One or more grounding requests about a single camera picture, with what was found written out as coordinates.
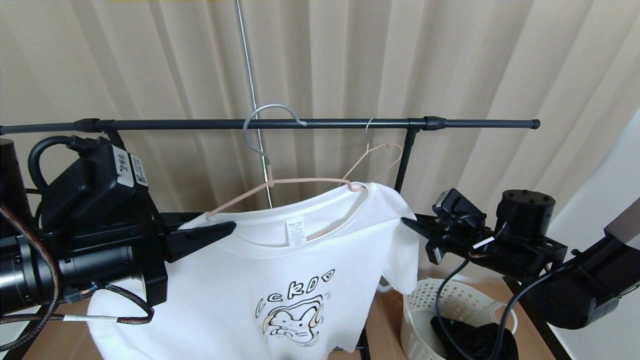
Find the beige curtain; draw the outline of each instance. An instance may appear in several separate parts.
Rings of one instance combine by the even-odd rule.
[[[430,212],[457,187],[489,213],[503,190],[551,194],[556,213],[640,104],[640,1],[241,1],[258,104],[301,117],[540,119],[538,130],[418,134],[403,197]],[[253,110],[233,1],[3,1],[4,125],[240,119]],[[281,110],[262,117],[284,117]],[[263,131],[277,177],[341,177],[362,130]],[[371,131],[373,144],[404,131]],[[19,156],[44,135],[11,136]],[[240,131],[124,132],[162,211],[203,211],[257,186]],[[380,151],[351,176],[393,185]],[[74,155],[43,157],[53,179]],[[30,178],[23,163],[26,182]],[[273,189],[275,206],[330,184]],[[264,194],[234,208],[267,206]]]

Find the metal hook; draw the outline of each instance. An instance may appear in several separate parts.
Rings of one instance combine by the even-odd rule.
[[[261,107],[257,108],[256,110],[254,110],[251,115],[249,115],[249,117],[246,118],[246,120],[244,121],[244,124],[242,126],[242,132],[244,135],[244,142],[246,142],[246,144],[251,148],[251,150],[257,152],[258,154],[260,154],[261,156],[264,157],[264,163],[267,166],[271,165],[271,160],[269,160],[269,156],[267,156],[266,152],[258,149],[257,147],[253,146],[250,142],[249,139],[247,138],[247,129],[249,128],[249,123],[251,122],[251,120],[253,120],[253,117],[256,116],[260,111],[268,109],[268,108],[283,108],[285,110],[287,110],[293,117],[294,119],[296,119],[296,122],[299,123],[302,126],[307,126],[307,122],[300,120],[300,118],[298,117],[298,114],[296,114],[295,111],[293,111],[290,107],[283,105],[283,104],[267,104],[267,105],[262,105]]]
[[[364,127],[364,137],[367,139],[367,146],[371,144],[371,139],[369,138],[369,124],[371,124],[373,120],[375,120],[374,117],[369,119],[369,121],[367,122],[367,126]]]

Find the clothes hanger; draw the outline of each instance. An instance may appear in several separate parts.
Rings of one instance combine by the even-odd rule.
[[[254,188],[254,189],[251,189],[251,190],[247,191],[246,193],[236,197],[235,199],[225,203],[224,205],[221,205],[218,208],[208,212],[206,214],[206,218],[207,219],[211,215],[219,213],[220,211],[228,208],[229,206],[231,206],[231,205],[233,205],[233,204],[235,204],[235,203],[237,203],[239,201],[242,201],[242,200],[246,199],[247,197],[253,195],[254,193],[259,192],[260,190],[266,188],[267,186],[272,188],[275,184],[313,183],[313,182],[316,182],[316,181],[322,181],[322,182],[327,182],[327,183],[347,184],[347,187],[352,192],[359,192],[359,191],[362,191],[363,189],[365,189],[364,186],[359,186],[357,188],[354,187],[353,184],[351,183],[351,181],[348,181],[348,180],[345,180],[345,179],[334,179],[334,178],[330,178],[330,177],[299,177],[299,178],[295,178],[295,179],[273,179],[273,171],[271,170],[271,160],[269,159],[269,156],[264,151],[261,151],[257,147],[253,146],[249,142],[249,139],[247,137],[247,129],[249,128],[249,123],[251,122],[253,117],[256,116],[260,111],[265,110],[267,108],[282,108],[282,109],[285,109],[294,117],[294,119],[296,119],[297,123],[299,123],[302,126],[307,126],[307,123],[304,122],[304,121],[301,121],[295,111],[293,111],[290,107],[288,107],[286,105],[283,105],[283,104],[267,104],[267,105],[263,105],[260,108],[257,108],[256,110],[254,110],[251,113],[251,115],[249,115],[246,118],[246,120],[244,121],[244,124],[243,124],[244,141],[246,142],[247,145],[249,145],[251,150],[257,152],[258,154],[260,154],[261,156],[264,157],[264,163],[265,163],[266,168],[267,168],[267,182],[262,184],[262,185],[260,185],[260,186],[258,186],[258,187],[256,187],[256,188]]]
[[[389,167],[386,169],[386,171],[382,172],[380,175],[376,176],[373,179],[373,182],[375,182],[380,176],[382,176],[382,174],[384,174],[385,172],[388,172],[389,169],[391,169],[398,161],[400,161],[400,159],[402,159],[402,153],[403,153],[403,148],[396,144],[396,143],[382,143],[378,146],[373,147],[372,149],[370,149],[369,147],[371,146],[371,139],[369,138],[369,124],[371,124],[371,122],[374,120],[375,118],[372,117],[369,122],[367,123],[367,126],[365,126],[364,128],[364,137],[367,139],[367,147],[365,148],[364,154],[362,154],[362,156],[360,157],[360,159],[358,159],[358,161],[356,161],[355,164],[353,164],[353,166],[351,167],[351,169],[349,169],[349,171],[347,171],[347,174],[345,176],[343,176],[343,179],[346,179],[347,176],[349,176],[349,174],[353,171],[353,169],[355,169],[358,164],[360,164],[362,162],[362,160],[364,160],[364,158],[367,157],[367,155],[369,155],[373,150],[376,149],[380,149],[382,147],[387,147],[387,149],[391,148],[391,146],[395,146],[398,149],[400,149],[400,156],[398,156],[398,159],[396,159],[393,163],[391,163],[391,165],[389,165]]]

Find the white plastic basket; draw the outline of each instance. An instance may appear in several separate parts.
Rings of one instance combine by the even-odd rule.
[[[403,304],[403,322],[400,341],[409,360],[444,360],[444,348],[431,327],[431,319],[436,316],[435,303],[441,279],[420,280]],[[440,298],[442,316],[479,327],[497,322],[495,312],[504,306],[473,287],[457,281],[449,281]],[[518,318],[511,310],[512,333],[518,328]]]

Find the white sticker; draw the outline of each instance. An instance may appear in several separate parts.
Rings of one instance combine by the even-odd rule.
[[[136,181],[140,185],[149,187],[147,183],[147,177],[145,176],[145,168],[142,167],[142,160],[134,154],[131,155],[131,163],[133,164],[133,172],[136,174]]]
[[[113,158],[115,159],[116,173],[118,174],[118,184],[133,187],[133,172],[131,171],[131,162],[129,161],[129,153],[119,147],[112,146]]]
[[[305,220],[302,217],[287,220],[287,237],[289,238],[290,247],[303,245],[307,241]]]

